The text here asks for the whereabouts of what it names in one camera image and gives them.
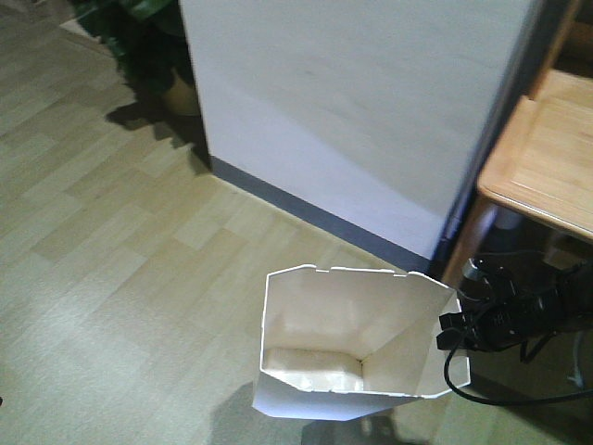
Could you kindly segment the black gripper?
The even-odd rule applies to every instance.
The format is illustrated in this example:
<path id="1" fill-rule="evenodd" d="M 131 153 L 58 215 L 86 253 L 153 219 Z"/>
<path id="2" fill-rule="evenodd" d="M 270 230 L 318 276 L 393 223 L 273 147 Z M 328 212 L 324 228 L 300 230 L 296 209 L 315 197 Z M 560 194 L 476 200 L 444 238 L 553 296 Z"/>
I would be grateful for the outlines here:
<path id="1" fill-rule="evenodd" d="M 499 352 L 519 346 L 527 351 L 531 340 L 535 350 L 542 349 L 560 332 L 563 301 L 555 282 L 546 286 L 520 288 L 505 267 L 486 260 L 470 258 L 462 276 L 490 289 L 462 295 L 474 303 L 464 312 L 439 316 L 441 332 L 436 336 L 439 350 Z"/>

